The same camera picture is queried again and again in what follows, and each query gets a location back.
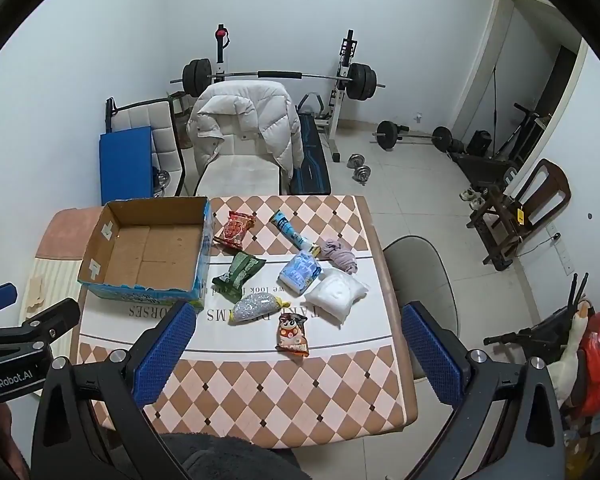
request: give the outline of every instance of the electrical outlet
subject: electrical outlet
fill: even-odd
[[[546,226],[546,232],[549,236],[554,237],[558,233],[558,229],[553,222],[549,222]],[[554,247],[555,251],[558,253],[564,272],[569,276],[574,271],[574,268],[571,263],[571,257],[567,252],[567,245],[564,243],[564,238],[562,236],[554,242]]]

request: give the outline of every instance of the white bag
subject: white bag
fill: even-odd
[[[368,289],[356,278],[340,269],[324,269],[324,272],[327,277],[304,297],[342,323],[349,315],[353,302],[362,298]]]

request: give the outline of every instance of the green snack package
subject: green snack package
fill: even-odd
[[[229,270],[222,276],[212,279],[211,282],[225,298],[232,303],[238,303],[242,299],[244,282],[255,275],[265,263],[267,263],[266,260],[240,251],[234,256]]]

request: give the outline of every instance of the cardboard box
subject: cardboard box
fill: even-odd
[[[120,200],[104,206],[78,281],[105,300],[205,301],[213,215],[206,197]]]

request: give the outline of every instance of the power cord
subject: power cord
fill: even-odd
[[[525,254],[529,254],[532,253],[533,251],[535,251],[538,247],[540,247],[542,244],[545,244],[547,242],[550,242],[551,240],[553,240],[554,242],[557,242],[560,239],[560,236],[562,236],[560,233],[556,233],[555,235],[553,235],[550,238],[547,238],[547,240],[545,240],[544,242],[540,242],[538,245],[536,245],[533,249],[527,251],[526,253],[522,253],[522,254],[516,254],[517,257],[520,256],[524,256]]]
[[[493,66],[493,156],[496,158],[496,125],[498,124],[498,92],[496,90],[496,66]]]

